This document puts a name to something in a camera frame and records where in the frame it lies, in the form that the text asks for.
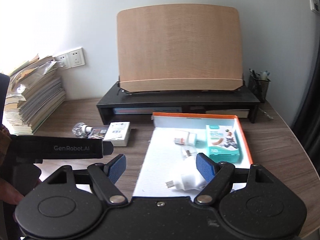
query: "open cardboard box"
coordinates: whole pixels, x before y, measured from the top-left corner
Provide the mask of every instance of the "open cardboard box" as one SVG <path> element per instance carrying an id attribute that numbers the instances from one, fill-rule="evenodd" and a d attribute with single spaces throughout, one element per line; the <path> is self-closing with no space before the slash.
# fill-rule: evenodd
<path id="1" fill-rule="evenodd" d="M 173 197 L 190 196 L 193 200 L 198 190 L 168 189 L 165 182 L 172 180 L 176 167 L 183 161 L 181 145 L 173 142 L 176 130 L 197 134 L 196 151 L 207 153 L 206 125 L 228 125 L 234 129 L 240 149 L 236 168 L 250 168 L 253 163 L 244 137 L 241 124 L 236 115 L 153 113 L 155 129 L 139 174 L 133 196 Z M 245 187 L 245 183 L 236 183 L 233 189 Z"/>

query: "black mesh pen cup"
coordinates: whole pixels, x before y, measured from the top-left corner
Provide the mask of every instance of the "black mesh pen cup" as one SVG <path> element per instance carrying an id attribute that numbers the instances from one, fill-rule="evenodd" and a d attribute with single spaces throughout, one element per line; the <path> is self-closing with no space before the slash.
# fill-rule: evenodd
<path id="1" fill-rule="evenodd" d="M 256 76 L 257 78 L 254 78 L 252 73 L 250 73 L 248 88 L 260 102 L 264 103 L 266 101 L 270 79 L 260 80 L 260 75 L 256 74 Z"/>

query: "wall socket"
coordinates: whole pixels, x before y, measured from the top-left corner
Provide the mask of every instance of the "wall socket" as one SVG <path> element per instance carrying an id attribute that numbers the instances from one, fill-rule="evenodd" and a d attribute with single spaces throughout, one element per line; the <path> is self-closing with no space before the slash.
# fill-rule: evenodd
<path id="1" fill-rule="evenodd" d="M 85 65 L 82 47 L 70 50 L 54 58 L 60 62 L 62 69 Z"/>
<path id="2" fill-rule="evenodd" d="M 310 0 L 310 9 L 311 11 L 320 14 L 319 2 L 317 0 Z"/>

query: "white wall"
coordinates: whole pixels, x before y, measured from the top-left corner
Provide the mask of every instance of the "white wall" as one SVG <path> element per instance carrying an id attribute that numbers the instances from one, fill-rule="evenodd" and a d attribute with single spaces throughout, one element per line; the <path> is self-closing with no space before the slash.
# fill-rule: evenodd
<path id="1" fill-rule="evenodd" d="M 319 43 L 309 0 L 0 0 L 0 66 L 82 46 L 87 64 L 62 73 L 67 96 L 102 97 L 118 78 L 116 14 L 164 3 L 237 8 L 245 79 L 248 68 L 270 71 L 267 98 L 292 123 Z"/>

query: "desk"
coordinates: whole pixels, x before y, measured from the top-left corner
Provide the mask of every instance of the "desk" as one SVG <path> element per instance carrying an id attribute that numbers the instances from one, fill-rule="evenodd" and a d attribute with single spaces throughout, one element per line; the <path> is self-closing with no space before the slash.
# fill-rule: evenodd
<path id="1" fill-rule="evenodd" d="M 81 121 L 91 126 L 102 125 L 96 107 L 98 101 L 88 99 L 64 102 L 43 123 L 36 135 L 72 137 L 71 129 L 77 122 Z M 274 117 L 274 120 L 258 113 L 255 124 L 250 123 L 248 119 L 240 119 L 241 125 L 253 161 L 271 171 L 306 204 L 308 215 L 300 233 L 300 237 L 305 237 L 320 227 L 319 176 L 306 152 L 281 117 L 269 103 L 263 104 L 262 108 Z M 130 199 L 154 127 L 150 115 L 132 115 L 126 121 L 130 121 L 132 126 L 127 147 L 115 147 L 114 153 L 103 159 L 44 160 L 44 163 L 39 165 L 43 171 L 42 178 L 65 164 L 71 165 L 74 169 L 84 169 L 92 163 L 106 163 L 117 154 L 123 153 L 127 158 L 127 169 L 116 185 Z"/>

